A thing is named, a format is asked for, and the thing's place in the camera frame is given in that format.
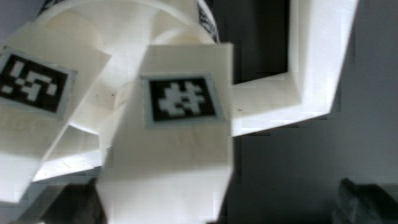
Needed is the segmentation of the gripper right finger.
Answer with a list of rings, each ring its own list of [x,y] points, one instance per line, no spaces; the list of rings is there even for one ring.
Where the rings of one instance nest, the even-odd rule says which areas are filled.
[[[333,224],[398,224],[398,200],[378,184],[342,180]]]

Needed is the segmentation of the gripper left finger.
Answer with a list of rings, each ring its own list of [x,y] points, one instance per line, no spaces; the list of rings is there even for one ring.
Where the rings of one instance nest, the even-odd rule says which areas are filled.
[[[51,185],[12,224],[107,224],[97,180]]]

